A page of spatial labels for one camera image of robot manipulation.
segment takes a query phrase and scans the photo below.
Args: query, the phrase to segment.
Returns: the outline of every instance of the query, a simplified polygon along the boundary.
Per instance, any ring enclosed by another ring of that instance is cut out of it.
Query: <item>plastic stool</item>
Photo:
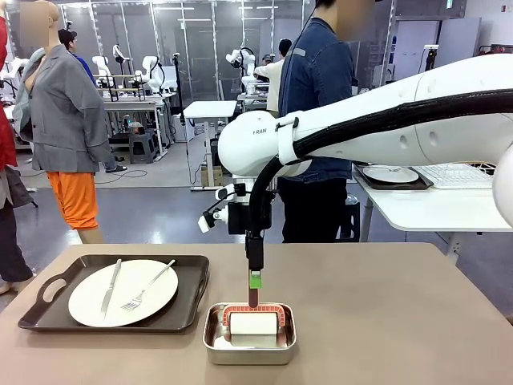
[[[153,135],[146,132],[141,135],[130,134],[128,144],[130,146],[130,163],[153,163],[157,148],[153,144]]]
[[[337,242],[360,241],[360,201],[353,195],[347,194],[345,200],[345,215],[341,219],[340,238]]]

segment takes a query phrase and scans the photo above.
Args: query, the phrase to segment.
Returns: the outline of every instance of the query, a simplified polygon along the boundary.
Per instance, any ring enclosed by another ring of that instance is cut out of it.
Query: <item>white plate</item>
[[[98,270],[80,282],[71,293],[68,302],[71,317],[83,325],[94,327],[124,326],[149,317],[162,309],[175,295],[178,277],[172,267],[164,271],[144,293],[143,302],[139,307],[124,310],[121,306],[146,288],[165,266],[165,263],[150,260],[123,262],[105,318],[101,314],[101,308],[115,264]]]
[[[375,165],[365,167],[363,173],[372,179],[389,183],[410,183],[418,179],[415,171],[405,167]]]

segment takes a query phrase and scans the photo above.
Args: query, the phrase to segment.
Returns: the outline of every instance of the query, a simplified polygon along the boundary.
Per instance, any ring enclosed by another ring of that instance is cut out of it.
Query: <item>denim jacket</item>
[[[283,64],[280,116],[349,98],[352,83],[349,46],[338,40],[327,22],[312,18]],[[306,172],[288,179],[309,183],[335,178],[351,179],[349,160],[314,158]]]

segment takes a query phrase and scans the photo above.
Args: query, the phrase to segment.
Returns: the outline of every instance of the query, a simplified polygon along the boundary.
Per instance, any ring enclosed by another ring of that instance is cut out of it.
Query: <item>fork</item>
[[[136,307],[139,307],[139,305],[143,302],[143,294],[150,288],[151,285],[155,283],[157,279],[166,271],[169,269],[169,266],[171,266],[173,263],[175,263],[175,260],[173,259],[171,262],[169,262],[166,267],[164,267],[160,273],[158,273],[151,281],[148,283],[146,288],[144,288],[137,297],[134,297],[131,301],[125,303],[123,306],[121,306],[121,309],[125,310],[134,310]]]

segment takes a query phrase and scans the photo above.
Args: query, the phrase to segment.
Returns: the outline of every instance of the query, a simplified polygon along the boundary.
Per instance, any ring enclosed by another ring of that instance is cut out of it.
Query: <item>glass wall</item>
[[[275,61],[278,60],[280,40],[294,41],[315,6],[315,0],[59,0],[57,3],[62,26],[65,20],[73,22],[71,30],[78,33],[78,55],[89,63],[94,73],[97,69],[91,59],[96,55],[108,58],[113,74],[121,72],[112,54],[115,44],[124,56],[132,57],[133,70],[144,71],[145,56],[158,56],[164,66],[171,66],[173,54],[179,53],[186,103],[236,99],[241,92],[240,70],[230,65],[226,54],[248,47],[255,53],[257,65],[266,54],[275,55]],[[361,87],[373,86],[374,74],[379,71],[376,67],[382,65],[390,5],[391,0],[376,3],[374,16],[361,37],[348,42]],[[19,12],[15,4],[9,5],[8,15],[14,54],[30,57],[35,47],[20,45]]]

